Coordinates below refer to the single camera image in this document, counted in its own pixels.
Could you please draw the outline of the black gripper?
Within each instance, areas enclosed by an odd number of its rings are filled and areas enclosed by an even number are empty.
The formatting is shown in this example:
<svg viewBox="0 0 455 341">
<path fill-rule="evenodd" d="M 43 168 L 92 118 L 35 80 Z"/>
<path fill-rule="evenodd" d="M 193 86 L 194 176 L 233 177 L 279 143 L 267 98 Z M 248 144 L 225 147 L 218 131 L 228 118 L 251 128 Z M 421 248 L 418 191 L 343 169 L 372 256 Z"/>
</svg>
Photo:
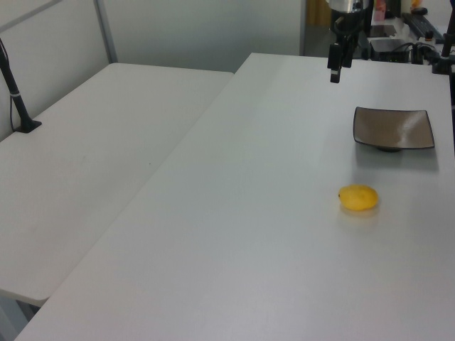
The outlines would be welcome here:
<svg viewBox="0 0 455 341">
<path fill-rule="evenodd" d="M 339 83 L 342 66 L 350 68 L 352 65 L 357 38 L 364 27 L 365 12 L 365 9 L 354 12 L 331 10 L 330 29 L 336 35 L 336 42 L 330 44 L 327 68 L 331 71 L 332 83 Z"/>
</svg>

